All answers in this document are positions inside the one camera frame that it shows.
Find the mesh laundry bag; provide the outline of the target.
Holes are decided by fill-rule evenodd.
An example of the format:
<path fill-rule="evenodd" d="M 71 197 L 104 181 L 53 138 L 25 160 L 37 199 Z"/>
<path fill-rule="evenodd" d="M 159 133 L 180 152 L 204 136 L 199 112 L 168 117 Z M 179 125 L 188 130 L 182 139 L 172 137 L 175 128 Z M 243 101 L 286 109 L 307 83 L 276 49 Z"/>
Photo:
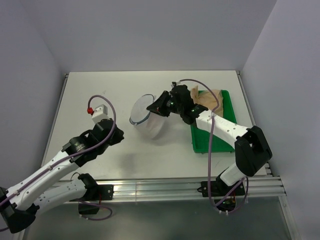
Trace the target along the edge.
<path fill-rule="evenodd" d="M 133 105 L 129 122 L 144 137 L 154 139 L 162 130 L 165 118 L 147 110 L 156 97 L 152 94 L 142 95 Z"/>

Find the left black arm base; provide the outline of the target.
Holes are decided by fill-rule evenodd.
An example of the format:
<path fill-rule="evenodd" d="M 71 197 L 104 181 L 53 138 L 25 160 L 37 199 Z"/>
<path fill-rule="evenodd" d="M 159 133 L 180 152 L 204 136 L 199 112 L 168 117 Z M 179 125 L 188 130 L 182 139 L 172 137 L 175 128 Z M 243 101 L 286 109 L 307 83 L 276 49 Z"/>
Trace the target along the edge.
<path fill-rule="evenodd" d="M 102 201 L 110 201 L 113 199 L 114 186 L 112 184 L 98 184 L 93 189 L 88 190 L 83 197 L 82 201 L 98 201 L 100 205 Z M 78 213 L 80 215 L 96 215 L 100 209 L 97 206 L 90 206 L 84 203 L 78 203 Z"/>

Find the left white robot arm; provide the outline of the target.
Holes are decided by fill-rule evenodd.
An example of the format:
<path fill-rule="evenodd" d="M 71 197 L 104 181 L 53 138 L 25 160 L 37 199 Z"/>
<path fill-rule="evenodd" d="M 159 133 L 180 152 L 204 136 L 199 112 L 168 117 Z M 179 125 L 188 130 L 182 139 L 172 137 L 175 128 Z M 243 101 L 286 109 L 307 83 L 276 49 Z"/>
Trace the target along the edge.
<path fill-rule="evenodd" d="M 59 187 L 61 178 L 102 155 L 124 139 L 124 131 L 112 119 L 103 119 L 93 129 L 67 142 L 47 164 L 20 183 L 0 189 L 0 214 L 12 234 L 28 228 L 36 217 L 71 200 L 91 200 L 98 193 L 96 180 L 88 173 Z"/>

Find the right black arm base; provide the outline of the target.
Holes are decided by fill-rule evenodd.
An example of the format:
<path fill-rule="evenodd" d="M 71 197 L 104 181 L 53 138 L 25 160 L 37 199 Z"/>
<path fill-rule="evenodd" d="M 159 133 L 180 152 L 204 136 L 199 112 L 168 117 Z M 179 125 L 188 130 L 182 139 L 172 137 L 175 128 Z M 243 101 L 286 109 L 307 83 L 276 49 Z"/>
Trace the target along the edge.
<path fill-rule="evenodd" d="M 210 182 L 211 198 L 224 197 L 235 185 L 236 183 L 232 186 L 227 186 L 224 182 L 212 180 Z M 197 192 L 201 193 L 204 198 L 209 197 L 208 182 L 202 181 L 200 183 L 200 187 L 197 188 Z M 245 192 L 244 184 L 241 183 L 221 204 L 217 206 L 217 209 L 222 212 L 234 210 L 237 206 L 236 197 L 244 196 Z"/>

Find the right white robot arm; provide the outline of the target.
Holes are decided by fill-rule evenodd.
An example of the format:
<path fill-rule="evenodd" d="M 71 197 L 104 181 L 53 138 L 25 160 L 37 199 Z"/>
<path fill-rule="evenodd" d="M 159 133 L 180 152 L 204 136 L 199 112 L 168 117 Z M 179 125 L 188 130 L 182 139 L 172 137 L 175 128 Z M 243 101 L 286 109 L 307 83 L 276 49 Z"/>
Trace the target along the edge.
<path fill-rule="evenodd" d="M 233 147 L 235 162 L 217 178 L 216 189 L 222 195 L 229 194 L 244 177 L 254 176 L 273 156 L 261 128 L 238 125 L 194 103 L 186 85 L 164 91 L 146 109 L 162 117 L 178 114 L 186 124 L 207 131 Z"/>

